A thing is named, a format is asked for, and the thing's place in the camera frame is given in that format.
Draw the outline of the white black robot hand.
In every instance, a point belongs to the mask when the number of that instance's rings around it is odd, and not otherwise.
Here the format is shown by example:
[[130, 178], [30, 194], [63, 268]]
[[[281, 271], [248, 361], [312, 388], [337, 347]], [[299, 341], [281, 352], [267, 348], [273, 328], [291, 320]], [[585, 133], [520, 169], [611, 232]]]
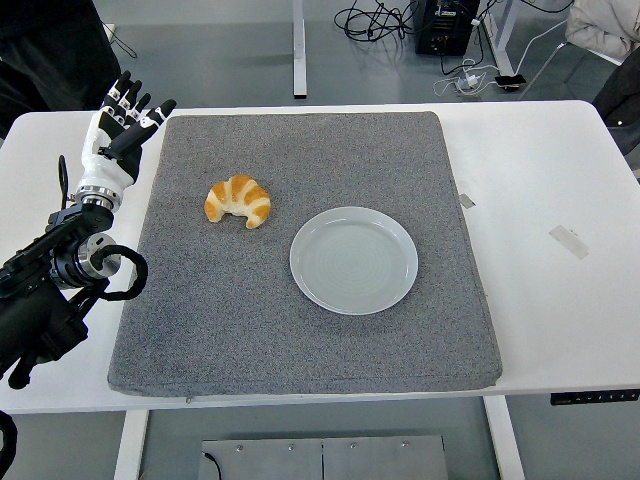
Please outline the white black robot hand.
[[120, 195], [137, 181], [143, 144], [176, 107], [169, 99], [149, 109], [151, 95], [142, 95], [141, 88], [130, 72], [122, 73], [93, 114], [82, 149], [79, 190], [96, 187]]

